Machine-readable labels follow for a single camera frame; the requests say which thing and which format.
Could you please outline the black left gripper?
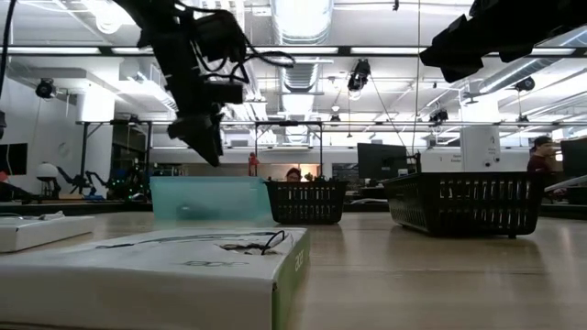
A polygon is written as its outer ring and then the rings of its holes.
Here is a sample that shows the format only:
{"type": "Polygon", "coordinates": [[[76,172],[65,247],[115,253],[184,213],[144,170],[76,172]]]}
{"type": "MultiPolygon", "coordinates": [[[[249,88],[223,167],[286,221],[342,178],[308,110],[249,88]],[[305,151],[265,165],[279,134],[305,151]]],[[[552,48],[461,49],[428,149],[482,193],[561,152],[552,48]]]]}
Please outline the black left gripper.
{"type": "Polygon", "coordinates": [[[208,94],[192,40],[181,29],[156,27],[152,48],[180,117],[168,126],[168,136],[180,139],[208,164],[218,167],[223,154],[220,122],[224,114],[208,94]]]}

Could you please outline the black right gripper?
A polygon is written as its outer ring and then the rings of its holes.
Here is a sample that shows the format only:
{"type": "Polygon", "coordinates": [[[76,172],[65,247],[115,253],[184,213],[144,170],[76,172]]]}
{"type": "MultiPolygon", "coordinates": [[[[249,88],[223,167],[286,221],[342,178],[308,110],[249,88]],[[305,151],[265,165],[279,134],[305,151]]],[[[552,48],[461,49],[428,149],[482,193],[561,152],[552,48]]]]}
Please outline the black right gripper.
{"type": "Polygon", "coordinates": [[[503,62],[526,56],[564,26],[570,0],[475,0],[420,53],[427,66],[440,68],[446,82],[473,75],[482,57],[497,52],[503,62]]]}

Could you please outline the translucent teal plastic bin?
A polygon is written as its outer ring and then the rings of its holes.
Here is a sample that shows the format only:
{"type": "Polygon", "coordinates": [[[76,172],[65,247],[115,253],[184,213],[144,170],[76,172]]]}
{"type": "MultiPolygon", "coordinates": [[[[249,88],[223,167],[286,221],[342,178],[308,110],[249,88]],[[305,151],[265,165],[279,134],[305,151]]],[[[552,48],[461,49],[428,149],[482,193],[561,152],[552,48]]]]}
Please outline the translucent teal plastic bin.
{"type": "Polygon", "coordinates": [[[214,214],[208,220],[260,221],[271,217],[264,180],[246,176],[153,176],[152,208],[158,220],[182,220],[180,204],[198,204],[214,214]]]}

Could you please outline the white column box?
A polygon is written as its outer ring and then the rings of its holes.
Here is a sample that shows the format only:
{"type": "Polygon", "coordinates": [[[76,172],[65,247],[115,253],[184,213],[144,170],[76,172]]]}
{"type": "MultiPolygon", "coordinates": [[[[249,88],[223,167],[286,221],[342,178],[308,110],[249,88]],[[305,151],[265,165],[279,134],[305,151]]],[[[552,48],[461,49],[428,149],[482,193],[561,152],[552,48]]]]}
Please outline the white column box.
{"type": "Polygon", "coordinates": [[[466,126],[460,130],[462,170],[466,172],[498,171],[501,145],[497,126],[466,126]]]}

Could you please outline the small black slotted basket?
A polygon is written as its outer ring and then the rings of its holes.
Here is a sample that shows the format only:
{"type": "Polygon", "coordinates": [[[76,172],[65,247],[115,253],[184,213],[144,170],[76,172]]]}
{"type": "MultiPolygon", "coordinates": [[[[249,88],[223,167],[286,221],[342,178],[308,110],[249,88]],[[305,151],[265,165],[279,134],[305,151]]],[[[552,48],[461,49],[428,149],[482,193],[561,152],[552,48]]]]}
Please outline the small black slotted basket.
{"type": "Polygon", "coordinates": [[[343,213],[347,181],[266,181],[272,219],[281,225],[334,225],[343,213]]]}

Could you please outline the background black robot arms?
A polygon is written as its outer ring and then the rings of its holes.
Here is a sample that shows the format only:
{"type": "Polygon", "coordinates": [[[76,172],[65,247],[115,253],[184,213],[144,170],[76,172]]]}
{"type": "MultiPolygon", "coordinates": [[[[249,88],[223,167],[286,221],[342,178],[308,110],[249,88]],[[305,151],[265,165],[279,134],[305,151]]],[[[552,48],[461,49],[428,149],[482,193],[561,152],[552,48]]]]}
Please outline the background black robot arms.
{"type": "Polygon", "coordinates": [[[108,182],[104,181],[98,173],[87,170],[84,174],[77,174],[74,177],[71,177],[61,167],[58,167],[57,170],[61,177],[72,186],[71,193],[74,193],[75,191],[81,193],[83,189],[89,189],[88,194],[82,195],[85,200],[105,200],[103,195],[97,193],[97,189],[94,185],[94,179],[97,179],[98,182],[106,188],[108,187],[108,182]]]}

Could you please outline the black computer monitor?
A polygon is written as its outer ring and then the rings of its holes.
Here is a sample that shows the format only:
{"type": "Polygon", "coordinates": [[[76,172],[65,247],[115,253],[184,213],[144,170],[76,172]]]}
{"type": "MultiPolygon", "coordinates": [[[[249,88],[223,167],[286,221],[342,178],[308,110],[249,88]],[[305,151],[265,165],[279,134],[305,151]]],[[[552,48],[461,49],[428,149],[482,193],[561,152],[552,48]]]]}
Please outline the black computer monitor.
{"type": "Polygon", "coordinates": [[[399,170],[407,169],[407,149],[404,146],[359,143],[357,154],[361,179],[392,179],[399,175],[399,170]]]}

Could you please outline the large black slotted basket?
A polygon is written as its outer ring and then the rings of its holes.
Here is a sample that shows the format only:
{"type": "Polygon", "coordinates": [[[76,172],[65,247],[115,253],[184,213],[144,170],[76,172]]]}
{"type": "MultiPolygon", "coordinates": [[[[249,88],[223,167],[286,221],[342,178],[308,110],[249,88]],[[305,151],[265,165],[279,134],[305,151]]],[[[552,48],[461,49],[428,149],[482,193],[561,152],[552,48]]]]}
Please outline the large black slotted basket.
{"type": "Polygon", "coordinates": [[[545,176],[531,172],[424,172],[383,183],[392,219],[434,237],[533,233],[545,176]]]}

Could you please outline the white globe lamp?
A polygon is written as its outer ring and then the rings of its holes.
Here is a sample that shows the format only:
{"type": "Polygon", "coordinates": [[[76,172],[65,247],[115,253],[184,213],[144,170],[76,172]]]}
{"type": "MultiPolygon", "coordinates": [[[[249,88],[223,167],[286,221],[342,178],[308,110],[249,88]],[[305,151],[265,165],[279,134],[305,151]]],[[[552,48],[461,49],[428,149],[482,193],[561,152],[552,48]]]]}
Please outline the white globe lamp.
{"type": "Polygon", "coordinates": [[[50,199],[58,199],[61,187],[58,184],[58,168],[48,162],[42,162],[37,167],[37,179],[41,182],[41,194],[50,199]]]}

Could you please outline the white acer product box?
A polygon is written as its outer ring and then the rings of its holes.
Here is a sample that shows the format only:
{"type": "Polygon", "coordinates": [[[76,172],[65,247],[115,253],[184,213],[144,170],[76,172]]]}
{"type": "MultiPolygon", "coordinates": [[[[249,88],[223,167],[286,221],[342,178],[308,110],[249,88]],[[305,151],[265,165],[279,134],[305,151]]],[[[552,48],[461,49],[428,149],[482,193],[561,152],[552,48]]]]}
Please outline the white acer product box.
{"type": "Polygon", "coordinates": [[[283,330],[303,228],[177,228],[0,258],[0,329],[283,330]]]}

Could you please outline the black background stand frame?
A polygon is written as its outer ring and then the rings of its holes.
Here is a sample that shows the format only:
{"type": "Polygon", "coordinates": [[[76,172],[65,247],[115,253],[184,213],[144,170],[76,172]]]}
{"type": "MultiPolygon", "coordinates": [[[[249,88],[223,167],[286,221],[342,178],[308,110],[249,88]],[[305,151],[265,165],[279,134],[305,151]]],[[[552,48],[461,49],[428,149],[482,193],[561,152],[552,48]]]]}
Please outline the black background stand frame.
{"type": "Polygon", "coordinates": [[[123,120],[123,119],[112,119],[109,121],[77,121],[77,125],[83,126],[83,139],[82,139],[82,153],[81,153],[81,165],[80,165],[80,175],[85,174],[85,166],[86,166],[86,153],[87,153],[87,141],[88,138],[95,133],[100,127],[102,126],[125,126],[127,128],[130,127],[139,127],[139,126],[146,126],[147,131],[144,133],[146,138],[145,142],[145,157],[143,163],[143,179],[144,184],[147,185],[150,183],[150,151],[153,148],[152,145],[152,138],[153,138],[153,125],[154,122],[150,120],[123,120]]]}

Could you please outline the black aluminium rig frame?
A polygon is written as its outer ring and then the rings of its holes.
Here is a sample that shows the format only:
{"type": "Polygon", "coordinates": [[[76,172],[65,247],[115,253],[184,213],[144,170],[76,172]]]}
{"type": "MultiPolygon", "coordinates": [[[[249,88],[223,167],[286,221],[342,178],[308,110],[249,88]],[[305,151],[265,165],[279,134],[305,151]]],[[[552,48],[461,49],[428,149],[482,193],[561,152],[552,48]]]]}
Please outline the black aluminium rig frame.
{"type": "MultiPolygon", "coordinates": [[[[283,52],[296,57],[417,57],[425,47],[417,46],[254,46],[247,48],[247,54],[257,52],[283,52]]],[[[8,46],[8,56],[32,56],[32,57],[150,57],[161,53],[172,53],[172,47],[127,47],[127,46],[8,46]]]]}

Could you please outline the silver ceiling duct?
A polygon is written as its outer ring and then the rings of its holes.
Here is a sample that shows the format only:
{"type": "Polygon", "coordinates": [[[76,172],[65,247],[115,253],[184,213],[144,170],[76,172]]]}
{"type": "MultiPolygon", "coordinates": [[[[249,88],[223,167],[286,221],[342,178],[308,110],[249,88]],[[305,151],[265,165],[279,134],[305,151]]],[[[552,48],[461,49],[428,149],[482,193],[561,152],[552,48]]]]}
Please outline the silver ceiling duct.
{"type": "MultiPolygon", "coordinates": [[[[270,0],[274,35],[279,45],[325,44],[332,21],[334,0],[270,0]]],[[[283,87],[291,93],[310,93],[320,70],[317,63],[300,63],[281,69],[283,87]]]]}

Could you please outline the dark wall monitor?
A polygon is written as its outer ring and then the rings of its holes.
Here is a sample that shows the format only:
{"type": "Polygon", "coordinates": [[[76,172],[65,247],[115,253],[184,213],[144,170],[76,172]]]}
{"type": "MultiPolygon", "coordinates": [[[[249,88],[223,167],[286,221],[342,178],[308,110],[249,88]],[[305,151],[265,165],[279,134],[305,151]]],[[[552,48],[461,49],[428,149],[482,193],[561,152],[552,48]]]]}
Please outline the dark wall monitor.
{"type": "Polygon", "coordinates": [[[11,175],[26,175],[28,144],[0,144],[0,171],[11,175]]]}

